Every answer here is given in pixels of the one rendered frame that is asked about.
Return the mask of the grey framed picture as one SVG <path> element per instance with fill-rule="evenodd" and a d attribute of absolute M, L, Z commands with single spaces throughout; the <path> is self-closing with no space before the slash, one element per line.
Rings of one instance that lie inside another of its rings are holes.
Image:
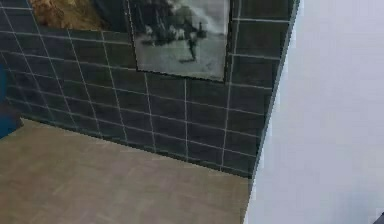
<path fill-rule="evenodd" d="M 139 71 L 223 81 L 231 0 L 127 0 Z"/>

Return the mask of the orange framed picture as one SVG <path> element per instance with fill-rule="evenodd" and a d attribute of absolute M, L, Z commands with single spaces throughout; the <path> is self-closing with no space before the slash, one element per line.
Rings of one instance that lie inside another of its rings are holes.
<path fill-rule="evenodd" d="M 29 0 L 39 25 L 55 29 L 126 32 L 123 0 Z"/>

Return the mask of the blue furniture piece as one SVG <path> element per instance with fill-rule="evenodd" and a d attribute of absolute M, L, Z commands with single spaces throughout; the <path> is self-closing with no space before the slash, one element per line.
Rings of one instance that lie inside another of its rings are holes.
<path fill-rule="evenodd" d="M 0 139 L 24 126 L 20 113 L 6 102 L 7 76 L 0 64 Z"/>

